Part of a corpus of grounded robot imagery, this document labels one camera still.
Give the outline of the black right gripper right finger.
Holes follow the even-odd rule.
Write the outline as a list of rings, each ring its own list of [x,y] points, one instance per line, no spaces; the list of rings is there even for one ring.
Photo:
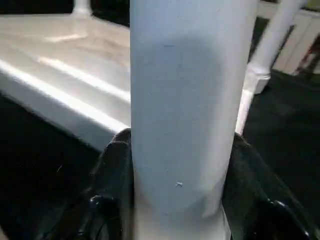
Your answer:
[[[318,240],[320,227],[287,185],[234,135],[222,206],[233,240]]]

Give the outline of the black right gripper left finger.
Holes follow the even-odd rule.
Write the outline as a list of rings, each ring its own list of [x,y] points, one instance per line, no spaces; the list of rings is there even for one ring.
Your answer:
[[[134,171],[131,129],[117,133],[90,173],[90,184],[63,211],[45,240],[131,240]]]

